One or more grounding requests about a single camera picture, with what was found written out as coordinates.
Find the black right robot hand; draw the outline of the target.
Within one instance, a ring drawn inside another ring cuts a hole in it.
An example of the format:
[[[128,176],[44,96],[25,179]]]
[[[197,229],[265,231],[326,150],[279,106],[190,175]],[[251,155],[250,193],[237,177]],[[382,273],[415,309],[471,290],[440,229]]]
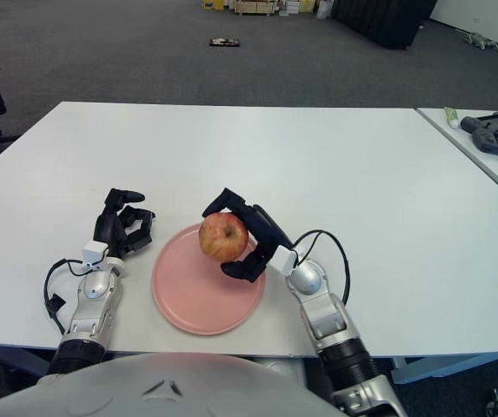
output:
[[[221,263],[224,274],[254,282],[268,265],[283,277],[293,273],[297,263],[295,245],[261,206],[248,205],[234,191],[225,188],[203,211],[203,218],[224,209],[235,215],[256,240],[256,247],[243,260]]]

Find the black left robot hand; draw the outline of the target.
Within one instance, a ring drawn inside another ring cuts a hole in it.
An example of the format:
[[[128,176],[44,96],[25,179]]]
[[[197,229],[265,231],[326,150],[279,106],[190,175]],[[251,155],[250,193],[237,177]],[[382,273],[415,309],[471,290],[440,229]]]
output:
[[[97,217],[93,234],[95,242],[108,245],[107,256],[123,259],[152,242],[151,228],[156,214],[134,208],[133,202],[143,202],[145,196],[136,191],[111,189]]]

